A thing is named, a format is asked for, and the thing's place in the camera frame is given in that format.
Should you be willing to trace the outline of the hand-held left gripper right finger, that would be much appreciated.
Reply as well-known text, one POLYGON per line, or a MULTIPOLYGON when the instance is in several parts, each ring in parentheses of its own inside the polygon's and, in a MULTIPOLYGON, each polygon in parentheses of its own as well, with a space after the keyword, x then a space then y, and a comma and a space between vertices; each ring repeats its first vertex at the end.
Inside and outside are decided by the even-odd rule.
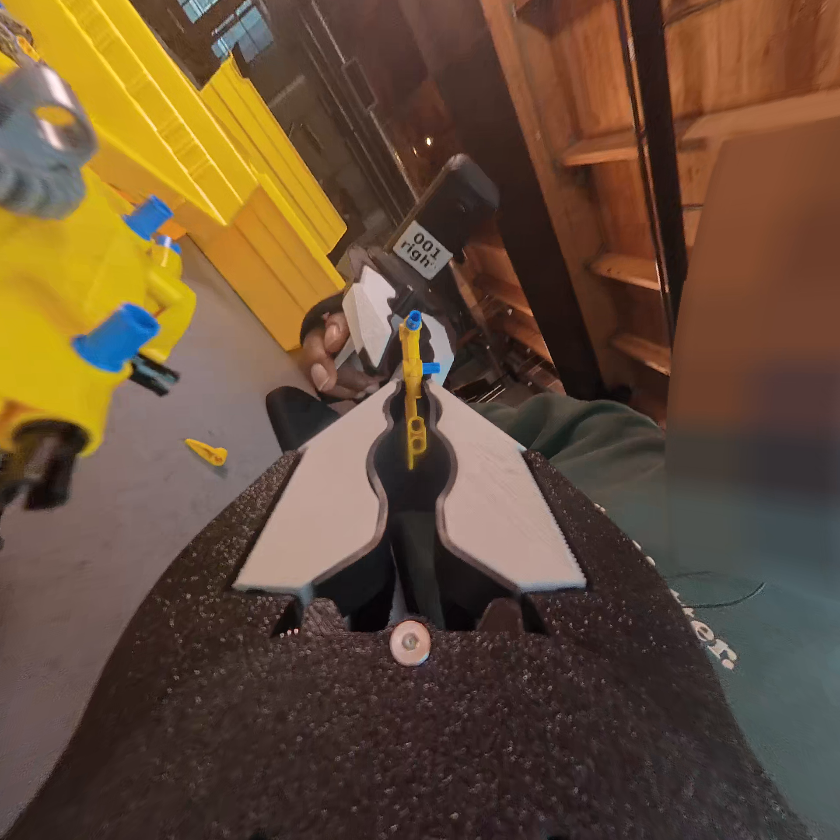
POLYGON ((448 477, 435 503, 435 575, 447 629, 477 629, 488 606, 584 591, 585 574, 550 508, 526 449, 441 385, 427 386, 448 477))

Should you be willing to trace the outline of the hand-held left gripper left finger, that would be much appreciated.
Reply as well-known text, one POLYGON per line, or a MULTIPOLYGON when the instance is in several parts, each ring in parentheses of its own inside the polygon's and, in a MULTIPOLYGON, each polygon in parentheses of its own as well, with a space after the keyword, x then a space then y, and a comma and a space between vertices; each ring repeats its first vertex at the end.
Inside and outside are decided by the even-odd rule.
POLYGON ((401 385, 384 385, 298 451, 233 581, 244 594, 288 595, 301 607, 330 600, 351 630, 387 626, 396 564, 389 503, 375 452, 394 428, 401 385))

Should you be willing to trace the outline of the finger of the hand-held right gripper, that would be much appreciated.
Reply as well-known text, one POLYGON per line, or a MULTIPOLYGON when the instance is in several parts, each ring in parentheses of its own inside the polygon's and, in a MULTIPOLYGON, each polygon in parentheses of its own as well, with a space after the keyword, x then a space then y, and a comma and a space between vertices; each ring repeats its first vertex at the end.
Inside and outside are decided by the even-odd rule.
POLYGON ((429 313, 422 312, 422 317, 421 358, 423 362, 438 362, 441 365, 439 374, 427 376, 427 378, 437 385, 445 386, 455 362, 455 351, 445 325, 429 313))
POLYGON ((341 349, 341 365, 372 377, 397 377, 399 317, 397 289, 374 268, 362 268, 345 291, 342 311, 350 336, 341 349))

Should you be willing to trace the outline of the yellow lego vehicle model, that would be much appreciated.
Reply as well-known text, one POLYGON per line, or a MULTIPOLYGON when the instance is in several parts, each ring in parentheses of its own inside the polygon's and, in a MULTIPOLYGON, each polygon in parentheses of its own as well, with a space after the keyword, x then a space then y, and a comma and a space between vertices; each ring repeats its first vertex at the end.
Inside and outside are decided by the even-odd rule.
POLYGON ((172 211, 136 207, 90 167, 91 121, 47 64, 2 56, 1 506, 63 506, 117 389, 167 395, 196 295, 172 211))

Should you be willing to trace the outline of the person's right hand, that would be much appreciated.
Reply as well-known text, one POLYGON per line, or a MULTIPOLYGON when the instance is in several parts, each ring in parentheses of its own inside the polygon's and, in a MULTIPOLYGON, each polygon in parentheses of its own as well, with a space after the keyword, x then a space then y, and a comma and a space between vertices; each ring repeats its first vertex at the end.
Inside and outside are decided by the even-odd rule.
POLYGON ((323 399, 358 401, 375 393, 382 379, 359 371, 348 363, 337 366, 336 358, 350 338, 342 311, 325 314, 301 342, 297 364, 323 399))

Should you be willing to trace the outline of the person's black pants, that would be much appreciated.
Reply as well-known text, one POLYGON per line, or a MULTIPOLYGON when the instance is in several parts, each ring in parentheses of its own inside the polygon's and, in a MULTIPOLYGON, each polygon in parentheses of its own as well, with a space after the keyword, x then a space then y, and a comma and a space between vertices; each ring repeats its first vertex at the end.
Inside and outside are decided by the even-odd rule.
POLYGON ((330 404, 290 385, 277 387, 266 395, 266 413, 284 454, 301 449, 341 419, 330 404))

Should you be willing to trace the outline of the dark framed window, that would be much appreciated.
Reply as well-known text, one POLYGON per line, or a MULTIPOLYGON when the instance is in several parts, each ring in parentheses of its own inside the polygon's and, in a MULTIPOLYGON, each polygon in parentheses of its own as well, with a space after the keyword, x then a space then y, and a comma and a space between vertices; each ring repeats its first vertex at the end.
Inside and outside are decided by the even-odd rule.
POLYGON ((239 48, 247 62, 272 47, 270 16, 261 1, 177 1, 174 11, 186 43, 224 60, 239 48))

